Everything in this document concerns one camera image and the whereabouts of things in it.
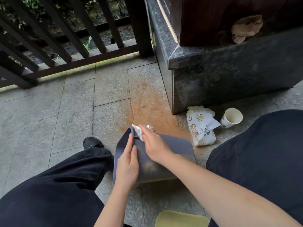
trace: right hand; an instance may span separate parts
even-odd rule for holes
[[[160,135],[148,129],[146,126],[139,125],[142,130],[142,137],[145,143],[145,151],[151,160],[162,164],[168,154],[172,154],[172,150],[161,138]]]

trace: left hand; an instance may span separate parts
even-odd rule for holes
[[[137,147],[132,146],[133,135],[129,134],[127,145],[118,159],[115,186],[130,191],[139,175]]]

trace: hand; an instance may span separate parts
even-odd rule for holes
[[[129,134],[127,145],[118,159],[115,186],[128,192],[135,185],[139,175],[137,147],[133,146],[133,135]]]
[[[146,126],[139,125],[142,130],[142,137],[145,143],[145,151],[151,160],[162,164],[167,154],[172,154],[172,150],[161,138],[160,135],[148,129]]]

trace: black shoe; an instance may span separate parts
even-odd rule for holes
[[[104,145],[99,139],[95,137],[87,137],[83,140],[83,147],[85,150],[87,150],[93,147],[104,148]]]

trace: gray granite floor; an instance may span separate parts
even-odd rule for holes
[[[303,82],[294,88],[211,107],[220,119],[238,108],[243,121],[228,130],[216,129],[214,145],[195,148],[205,167],[210,152],[245,131],[263,114],[303,109]],[[26,179],[83,150],[87,136],[102,140],[114,154],[115,145],[131,123],[151,124],[160,133],[191,139],[186,113],[172,115],[155,57],[137,54],[100,62],[45,78],[28,90],[0,90],[0,197]],[[107,173],[96,190],[106,203],[112,191]],[[127,203],[125,223],[155,224],[166,209],[209,217],[179,180],[135,185]]]

